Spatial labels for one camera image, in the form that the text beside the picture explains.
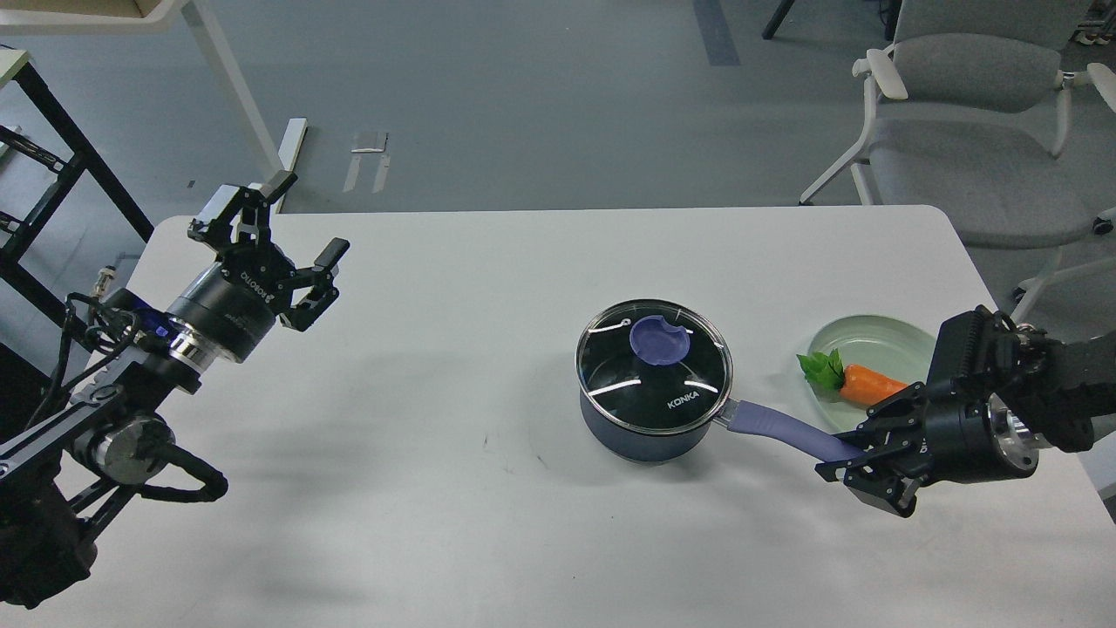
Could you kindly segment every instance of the purple lid handle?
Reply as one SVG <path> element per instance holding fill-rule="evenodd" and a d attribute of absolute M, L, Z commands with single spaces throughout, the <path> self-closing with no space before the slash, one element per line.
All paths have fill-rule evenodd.
<path fill-rule="evenodd" d="M 728 428 L 729 432 L 739 434 L 775 438 L 824 463 L 850 461 L 864 455 L 863 451 L 831 434 L 826 434 L 779 410 L 750 402 L 740 402 L 729 421 Z"/>
<path fill-rule="evenodd" d="M 644 317 L 632 326 L 628 344 L 639 360 L 652 367 L 670 367 L 690 354 L 690 332 L 666 322 L 662 316 Z"/>

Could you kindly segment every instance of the white table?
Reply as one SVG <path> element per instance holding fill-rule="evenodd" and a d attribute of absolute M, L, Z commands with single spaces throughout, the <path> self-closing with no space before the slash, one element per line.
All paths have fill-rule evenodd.
<path fill-rule="evenodd" d="M 129 287 L 209 261 L 185 218 Z M 574 350 L 596 312 L 685 303 L 734 398 L 821 426 L 795 354 L 877 312 L 935 334 L 991 303 L 926 206 L 281 215 L 307 263 L 353 241 L 340 299 L 161 408 L 221 468 L 210 505 L 134 502 L 93 578 L 3 626 L 1112 626 L 1116 529 L 1076 457 L 1027 481 L 857 502 L 778 443 L 713 427 L 645 467 L 600 446 Z M 157 480 L 169 481 L 169 473 Z"/>

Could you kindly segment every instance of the oval plate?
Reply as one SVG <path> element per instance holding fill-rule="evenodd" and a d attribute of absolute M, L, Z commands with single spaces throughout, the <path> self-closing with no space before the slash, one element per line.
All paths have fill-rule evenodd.
<path fill-rule="evenodd" d="M 934 337 L 903 321 L 862 313 L 821 328 L 808 351 L 828 356 L 834 349 L 840 352 L 845 366 L 862 365 L 892 379 L 914 384 L 926 380 L 934 356 Z M 836 393 L 809 388 L 835 432 L 852 432 L 865 419 L 864 408 L 845 402 Z"/>

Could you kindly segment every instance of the stainless steel rim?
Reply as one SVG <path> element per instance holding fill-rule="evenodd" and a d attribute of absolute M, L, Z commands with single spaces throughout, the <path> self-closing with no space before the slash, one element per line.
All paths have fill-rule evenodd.
<path fill-rule="evenodd" d="M 714 345 L 718 347 L 718 349 L 721 350 L 722 356 L 724 356 L 724 386 L 721 388 L 721 393 L 716 399 L 716 403 L 713 404 L 713 406 L 701 417 L 684 426 L 671 429 L 656 431 L 656 429 L 647 429 L 644 427 L 634 426 L 627 422 L 624 422 L 614 416 L 612 413 L 605 410 L 600 406 L 600 404 L 597 404 L 596 399 L 589 396 L 589 388 L 586 386 L 585 378 L 581 377 L 581 354 L 585 351 L 585 344 L 588 342 L 590 332 L 596 330 L 597 326 L 599 326 L 602 321 L 614 316 L 614 313 L 616 313 L 617 311 L 631 308 L 634 305 L 642 302 L 652 302 L 660 306 L 677 308 L 680 312 L 684 311 L 686 313 L 686 317 L 698 322 L 702 327 L 703 331 L 708 334 L 711 339 L 713 339 Z M 679 305 L 677 302 L 663 300 L 661 298 L 634 298 L 632 300 L 617 302 L 616 305 L 613 305 L 612 307 L 605 309 L 600 313 L 597 313 L 597 316 L 594 317 L 591 321 L 589 321 L 589 325 L 585 327 L 585 331 L 581 332 L 581 338 L 578 340 L 577 344 L 577 354 L 574 355 L 574 368 L 577 369 L 577 384 L 578 387 L 580 387 L 581 389 L 581 396 L 589 402 L 589 405 L 593 406 L 593 409 L 596 410 L 598 415 L 608 419 L 609 423 L 613 423 L 618 427 L 622 427 L 635 434 L 642 434 L 644 436 L 677 436 L 680 434 L 686 434 L 687 432 L 693 432 L 702 427 L 703 425 L 712 421 L 713 417 L 715 417 L 721 412 L 721 409 L 724 407 L 724 404 L 729 400 L 729 392 L 730 392 L 729 389 L 732 388 L 732 356 L 729 354 L 729 346 L 724 342 L 724 337 L 721 336 L 721 332 L 719 332 L 716 328 L 714 328 L 713 325 L 709 322 L 708 319 L 700 316 L 700 313 L 698 313 L 693 309 Z"/>

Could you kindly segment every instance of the gray chair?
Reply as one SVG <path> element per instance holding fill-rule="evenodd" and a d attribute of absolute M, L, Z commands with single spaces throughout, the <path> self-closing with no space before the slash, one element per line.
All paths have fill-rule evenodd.
<path fill-rule="evenodd" d="M 1090 0 L 905 0 L 895 42 L 868 50 L 853 66 L 865 76 L 864 128 L 856 143 L 799 197 L 805 204 L 850 170 L 865 204 L 931 204 L 973 247 L 1054 248 L 1042 271 L 1020 283 L 1012 312 L 1027 317 L 1051 282 L 1116 268 L 1116 259 L 1062 269 L 1062 247 L 1112 230 L 1114 210 L 1098 214 L 1078 197 L 1058 157 L 1070 124 L 1070 90 L 1093 84 L 1116 110 L 1116 75 L 1100 64 L 1060 69 L 1060 50 Z M 1057 98 L 1049 147 L 1010 125 L 937 117 L 877 116 L 887 100 L 931 102 L 1004 114 Z M 961 118 L 990 117 L 962 115 Z"/>

